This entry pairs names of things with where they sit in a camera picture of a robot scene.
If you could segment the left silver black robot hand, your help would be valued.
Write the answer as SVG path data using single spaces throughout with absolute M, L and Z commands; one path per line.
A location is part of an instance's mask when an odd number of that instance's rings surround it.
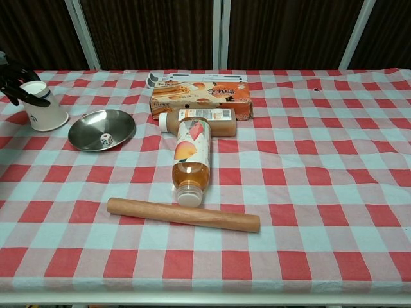
M 1 51 L 1 92 L 15 106 L 19 105 L 18 100 L 37 107 L 48 107 L 50 102 L 44 98 L 37 98 L 20 88 L 29 81 L 40 81 L 39 76 L 25 65 L 11 60 L 4 51 Z

